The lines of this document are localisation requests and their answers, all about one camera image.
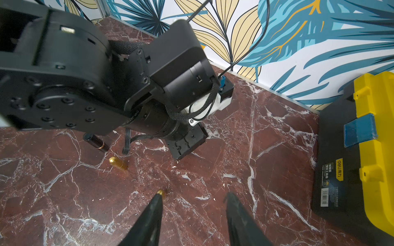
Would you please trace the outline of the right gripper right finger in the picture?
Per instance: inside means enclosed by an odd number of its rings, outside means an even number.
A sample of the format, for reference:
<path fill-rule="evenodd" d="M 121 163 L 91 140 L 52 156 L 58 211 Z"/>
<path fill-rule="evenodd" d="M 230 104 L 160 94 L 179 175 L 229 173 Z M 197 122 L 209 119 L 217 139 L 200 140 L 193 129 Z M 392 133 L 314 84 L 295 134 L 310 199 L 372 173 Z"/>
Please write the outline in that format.
<path fill-rule="evenodd" d="M 234 193 L 229 192 L 226 201 L 226 217 L 231 246 L 273 245 Z"/>

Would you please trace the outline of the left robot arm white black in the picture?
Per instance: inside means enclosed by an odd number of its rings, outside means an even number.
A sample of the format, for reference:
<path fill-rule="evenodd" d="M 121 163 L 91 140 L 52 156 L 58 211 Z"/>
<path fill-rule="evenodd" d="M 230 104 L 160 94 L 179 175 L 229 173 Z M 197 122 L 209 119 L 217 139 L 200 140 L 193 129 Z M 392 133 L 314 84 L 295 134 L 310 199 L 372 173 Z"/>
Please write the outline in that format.
<path fill-rule="evenodd" d="M 218 78 L 190 24 L 179 20 L 150 44 L 109 40 L 74 14 L 28 1 L 1 1 L 1 116 L 18 130 L 71 129 L 101 150 L 126 129 L 125 147 L 161 138 L 180 160 L 205 129 L 184 109 L 215 99 Z"/>

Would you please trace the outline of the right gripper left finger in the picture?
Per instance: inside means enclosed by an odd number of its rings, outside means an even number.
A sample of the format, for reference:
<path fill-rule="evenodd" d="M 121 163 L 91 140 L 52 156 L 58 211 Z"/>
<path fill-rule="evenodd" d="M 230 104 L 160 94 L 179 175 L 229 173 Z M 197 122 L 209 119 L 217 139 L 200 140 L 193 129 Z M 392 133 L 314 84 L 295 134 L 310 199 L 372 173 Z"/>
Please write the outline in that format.
<path fill-rule="evenodd" d="M 163 196 L 156 193 L 119 246 L 158 246 L 163 217 Z"/>

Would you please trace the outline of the gold lipstick cap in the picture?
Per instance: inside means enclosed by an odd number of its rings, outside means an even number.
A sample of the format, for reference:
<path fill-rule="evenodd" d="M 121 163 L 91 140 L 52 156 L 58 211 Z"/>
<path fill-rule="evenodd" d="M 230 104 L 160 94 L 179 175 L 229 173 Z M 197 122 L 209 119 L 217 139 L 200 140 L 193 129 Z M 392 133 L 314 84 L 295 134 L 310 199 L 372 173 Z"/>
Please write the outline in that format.
<path fill-rule="evenodd" d="M 163 189 L 158 190 L 157 194 L 160 194 L 163 200 L 167 198 L 167 192 Z"/>

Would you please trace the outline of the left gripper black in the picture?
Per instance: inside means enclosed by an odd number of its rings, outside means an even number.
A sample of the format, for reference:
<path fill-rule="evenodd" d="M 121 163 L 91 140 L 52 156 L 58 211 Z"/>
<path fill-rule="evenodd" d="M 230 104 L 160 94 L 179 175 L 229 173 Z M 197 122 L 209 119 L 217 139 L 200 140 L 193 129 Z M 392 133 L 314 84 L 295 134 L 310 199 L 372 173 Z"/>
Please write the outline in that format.
<path fill-rule="evenodd" d="M 165 106 L 155 99 L 134 107 L 126 129 L 123 154 L 130 151 L 132 142 L 144 139 L 163 139 L 172 157 L 183 159 L 202 145 L 208 134 L 202 124 L 191 126 L 185 120 L 173 120 Z"/>

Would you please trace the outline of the black lipstick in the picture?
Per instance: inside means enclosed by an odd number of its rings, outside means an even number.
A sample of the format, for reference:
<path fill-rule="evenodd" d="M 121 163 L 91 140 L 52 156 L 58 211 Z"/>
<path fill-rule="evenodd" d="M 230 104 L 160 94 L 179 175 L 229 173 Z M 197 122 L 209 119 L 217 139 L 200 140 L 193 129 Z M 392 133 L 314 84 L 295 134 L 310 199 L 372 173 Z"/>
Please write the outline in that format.
<path fill-rule="evenodd" d="M 109 151 L 109 146 L 94 134 L 85 133 L 83 135 L 83 140 L 103 153 Z"/>

